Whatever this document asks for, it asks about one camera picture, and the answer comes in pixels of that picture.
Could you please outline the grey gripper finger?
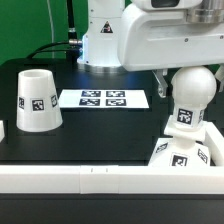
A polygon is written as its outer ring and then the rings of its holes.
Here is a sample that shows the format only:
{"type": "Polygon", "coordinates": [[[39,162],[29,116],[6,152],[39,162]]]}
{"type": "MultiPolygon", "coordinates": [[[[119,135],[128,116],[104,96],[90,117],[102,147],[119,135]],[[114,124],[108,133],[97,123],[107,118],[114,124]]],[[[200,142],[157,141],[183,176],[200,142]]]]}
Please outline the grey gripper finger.
{"type": "Polygon", "coordinates": [[[219,91],[222,92],[224,90],[224,64],[215,73],[215,78],[220,82],[219,91]]]}

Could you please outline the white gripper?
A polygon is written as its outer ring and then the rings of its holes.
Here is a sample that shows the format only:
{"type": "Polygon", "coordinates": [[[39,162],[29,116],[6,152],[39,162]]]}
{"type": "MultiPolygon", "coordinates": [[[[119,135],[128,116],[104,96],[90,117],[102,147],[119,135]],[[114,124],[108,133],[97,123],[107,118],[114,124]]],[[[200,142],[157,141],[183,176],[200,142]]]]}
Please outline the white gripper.
{"type": "Polygon", "coordinates": [[[168,68],[224,63],[224,0],[131,0],[121,17],[118,58],[154,70],[167,96],[168,68]]]}

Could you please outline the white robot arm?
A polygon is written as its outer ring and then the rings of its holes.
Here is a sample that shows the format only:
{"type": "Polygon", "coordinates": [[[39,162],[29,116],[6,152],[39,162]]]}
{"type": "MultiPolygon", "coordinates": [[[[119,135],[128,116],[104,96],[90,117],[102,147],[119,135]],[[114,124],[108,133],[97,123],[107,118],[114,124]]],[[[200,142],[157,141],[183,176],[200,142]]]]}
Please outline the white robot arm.
{"type": "Polygon", "coordinates": [[[218,64],[224,89],[224,0],[88,0],[81,69],[151,70],[164,97],[164,76],[178,67],[218,64]]]}

